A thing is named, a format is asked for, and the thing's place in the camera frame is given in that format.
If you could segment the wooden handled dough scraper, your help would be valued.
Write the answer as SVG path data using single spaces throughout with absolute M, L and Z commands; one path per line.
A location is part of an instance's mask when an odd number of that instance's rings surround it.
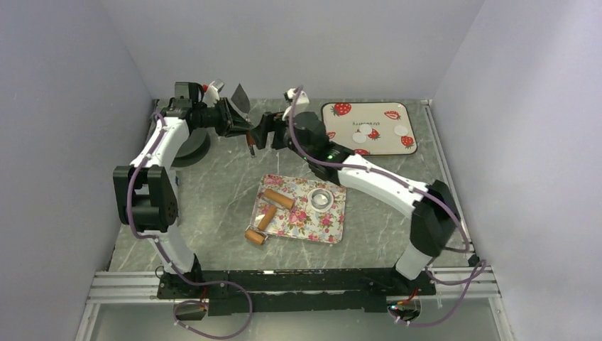
M 248 95 L 246 94 L 241 84 L 237 85 L 232 96 L 229 98 L 229 102 L 234 111 L 236 112 L 237 120 L 241 122 L 239 126 L 243 129 L 245 133 L 246 144 L 248 146 L 251 157 L 255 158 L 255 142 L 251 135 L 251 129 L 253 128 L 253 125 L 251 124 L 251 119 L 249 118 L 251 105 Z

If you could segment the floral print tray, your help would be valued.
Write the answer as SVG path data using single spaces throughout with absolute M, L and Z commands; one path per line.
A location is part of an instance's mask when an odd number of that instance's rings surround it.
M 307 194 L 315 188 L 324 188 L 334 195 L 334 204 L 326 212 L 316 212 L 308 205 Z M 265 189 L 272 189 L 295 201 L 291 210 L 279 209 L 268 225 L 266 233 L 277 237 L 337 244 L 343 238 L 346 189 L 320 180 L 308 180 L 268 174 L 261 178 L 249 225 L 261 220 L 267 203 L 260 200 Z

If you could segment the wooden rolling pin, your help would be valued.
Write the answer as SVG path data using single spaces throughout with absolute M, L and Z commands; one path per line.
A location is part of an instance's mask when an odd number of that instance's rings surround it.
M 244 236 L 253 244 L 264 245 L 268 239 L 266 229 L 275 218 L 277 211 L 279 209 L 291 210 L 295 201 L 272 189 L 265 189 L 260 194 L 259 199 L 267 203 L 266 211 L 260 214 L 261 220 L 259 223 L 247 226 Z

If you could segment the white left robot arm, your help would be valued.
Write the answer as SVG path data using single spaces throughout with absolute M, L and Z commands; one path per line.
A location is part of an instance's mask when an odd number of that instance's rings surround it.
M 203 291 L 204 279 L 194 272 L 197 257 L 177 226 L 176 184 L 170 169 L 182 145 L 198 129 L 213 129 L 223 137 L 251 130 L 245 90 L 239 85 L 232 96 L 222 97 L 223 87 L 221 80 L 208 85 L 176 82 L 173 97 L 151 115 L 155 128 L 142 151 L 127 166 L 115 167 L 112 175 L 121 223 L 135 238 L 154 246 L 169 274 L 180 274 L 175 287 L 186 298 Z

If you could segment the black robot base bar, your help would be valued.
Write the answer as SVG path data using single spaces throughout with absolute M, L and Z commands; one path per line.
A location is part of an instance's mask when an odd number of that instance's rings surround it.
M 191 286 L 176 275 L 160 277 L 161 300 L 205 298 L 210 316 L 234 313 L 362 310 L 384 313 L 397 299 L 433 296 L 426 273 L 415 280 L 389 268 L 203 271 L 206 288 Z

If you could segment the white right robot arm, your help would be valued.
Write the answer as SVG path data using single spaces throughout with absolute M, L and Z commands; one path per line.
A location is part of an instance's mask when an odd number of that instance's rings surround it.
M 416 289 L 418 276 L 447 249 L 461 225 L 448 185 L 440 180 L 431 184 L 410 180 L 372 164 L 332 141 L 314 112 L 266 112 L 250 135 L 262 149 L 269 134 L 273 135 L 272 148 L 295 152 L 319 179 L 361 191 L 410 218 L 410 241 L 395 262 L 391 285 L 400 295 Z

